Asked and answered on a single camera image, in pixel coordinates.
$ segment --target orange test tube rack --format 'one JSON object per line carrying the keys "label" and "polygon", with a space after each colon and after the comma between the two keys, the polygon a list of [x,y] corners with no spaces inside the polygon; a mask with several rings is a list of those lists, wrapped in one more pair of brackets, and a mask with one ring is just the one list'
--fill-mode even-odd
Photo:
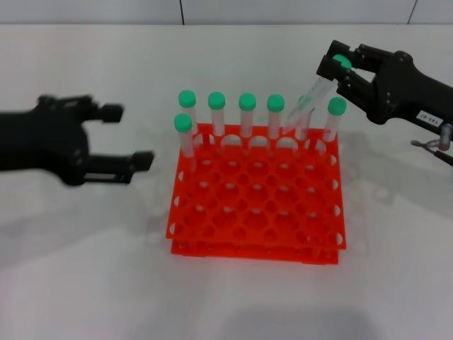
{"label": "orange test tube rack", "polygon": [[[238,125],[221,137],[212,124],[198,129],[195,158],[179,154],[166,230],[173,254],[338,263],[346,237],[337,137],[321,155],[321,129],[299,141],[280,128],[269,140],[266,126],[254,126],[240,145],[222,142],[238,138]],[[267,146],[253,146],[257,136]],[[280,147],[287,137],[297,149]]]}

